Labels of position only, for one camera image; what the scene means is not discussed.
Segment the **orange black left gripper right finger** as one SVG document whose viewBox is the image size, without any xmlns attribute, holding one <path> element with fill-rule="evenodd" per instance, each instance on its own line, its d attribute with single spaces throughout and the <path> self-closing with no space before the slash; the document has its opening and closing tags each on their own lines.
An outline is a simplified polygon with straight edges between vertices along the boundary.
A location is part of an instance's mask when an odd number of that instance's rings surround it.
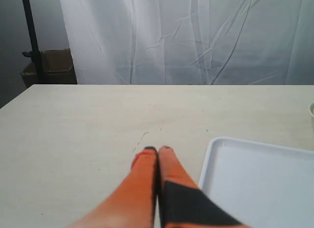
<svg viewBox="0 0 314 228">
<path fill-rule="evenodd" d="M 163 228 L 246 228 L 212 202 L 193 181 L 171 147 L 158 151 L 159 212 Z"/>
</svg>

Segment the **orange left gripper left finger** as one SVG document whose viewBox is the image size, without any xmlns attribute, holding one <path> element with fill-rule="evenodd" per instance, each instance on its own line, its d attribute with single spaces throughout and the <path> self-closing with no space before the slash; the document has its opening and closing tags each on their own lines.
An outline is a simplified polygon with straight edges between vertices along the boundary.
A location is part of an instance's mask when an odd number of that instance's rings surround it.
<svg viewBox="0 0 314 228">
<path fill-rule="evenodd" d="M 152 228 L 156 207 L 157 151 L 145 147 L 115 191 L 71 228 Z"/>
</svg>

